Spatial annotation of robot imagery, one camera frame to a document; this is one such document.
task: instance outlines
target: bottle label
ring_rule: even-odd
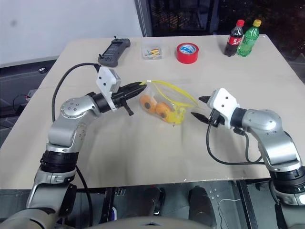
[[[231,45],[239,45],[242,38],[229,37],[228,43]]]
[[[243,43],[247,45],[254,45],[256,42],[256,39],[249,39],[249,38],[244,38]]]

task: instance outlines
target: red bottle cap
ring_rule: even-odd
[[[237,20],[236,25],[243,27],[244,26],[244,20]]]

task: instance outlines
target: yellow bottle cap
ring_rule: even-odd
[[[254,22],[253,22],[253,25],[256,27],[260,27],[261,24],[262,24],[262,21],[258,20],[258,19],[254,20]]]

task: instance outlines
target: green soda bottle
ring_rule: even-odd
[[[238,55],[246,57],[250,54],[252,47],[259,36],[258,27],[260,27],[261,23],[261,20],[254,20],[253,26],[245,33],[243,42],[237,49]]]

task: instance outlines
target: black cable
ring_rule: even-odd
[[[2,125],[2,124],[0,124],[0,126],[3,126],[4,128],[8,128],[8,129],[10,129],[10,130],[11,130],[11,127],[9,127],[9,126]]]
[[[221,161],[218,158],[216,158],[210,149],[210,143],[209,143],[209,136],[210,136],[210,131],[211,131],[211,123],[208,125],[208,129],[206,131],[206,148],[208,150],[209,155],[217,162],[224,164],[224,165],[228,165],[228,166],[242,166],[242,165],[264,165],[264,162],[225,162],[225,161]]]
[[[57,86],[55,88],[53,97],[52,97],[52,104],[51,104],[51,114],[52,114],[52,121],[53,122],[55,121],[55,100],[56,100],[56,95],[57,95],[57,93],[59,91],[59,88],[62,85],[62,82],[69,75],[69,73],[72,72],[74,69],[76,69],[78,67],[81,67],[81,66],[87,66],[87,65],[94,66],[95,69],[97,71],[99,71],[100,65],[98,65],[97,63],[80,63],[80,64],[77,64],[77,65],[71,67],[68,71],[66,71],[66,73],[62,76],[61,80],[58,82],[58,84],[57,84]],[[88,190],[88,186],[86,184],[86,181],[85,181],[85,179],[84,179],[80,169],[77,166],[75,166],[75,167],[76,167],[76,172],[77,172],[78,176],[81,179],[82,185],[84,186],[84,189],[85,189],[85,192],[86,192],[86,195],[87,195],[88,205],[89,205],[89,227],[92,227],[92,225],[93,225],[93,207],[92,207],[92,200],[91,200],[90,192]]]
[[[280,204],[280,201],[276,198],[276,195],[273,192],[273,189],[272,189],[273,181],[271,179],[269,180],[268,185],[269,185],[269,190],[270,190],[270,193],[271,193],[271,196],[272,196],[273,200],[275,201],[276,204]]]
[[[26,97],[27,95],[26,95],[26,94],[19,94],[19,95],[17,95],[17,96],[13,99],[13,103],[12,103],[12,104],[13,104],[13,110],[14,110],[14,111],[17,111],[17,110],[15,109],[15,100],[16,100],[19,96],[25,96],[25,97]]]
[[[249,159],[249,137],[246,133],[244,133],[244,136],[246,138],[246,153],[245,153],[245,157],[247,162],[253,163],[253,162],[259,162],[260,160],[262,160],[262,156],[259,156],[259,158],[255,161],[250,161]]]
[[[85,192],[87,195],[88,204],[89,204],[89,227],[92,227],[92,225],[93,225],[93,207],[92,207],[91,196],[90,196],[86,181],[85,181],[84,177],[82,176],[80,169],[77,166],[75,166],[75,167],[76,167],[76,172],[77,172],[78,176],[80,177],[82,184],[84,185],[84,189],[85,189]]]
[[[57,86],[55,88],[53,97],[52,97],[51,109],[52,109],[52,121],[53,122],[55,121],[55,99],[56,99],[56,95],[57,95],[57,93],[59,91],[59,88],[62,85],[62,82],[65,80],[67,75],[69,75],[69,73],[72,72],[74,69],[76,69],[78,67],[81,67],[81,66],[87,66],[87,65],[94,66],[97,71],[100,68],[100,65],[98,65],[97,63],[79,63],[79,64],[71,67],[68,71],[66,71],[66,73],[62,76],[61,80],[58,82],[58,84],[57,84]]]

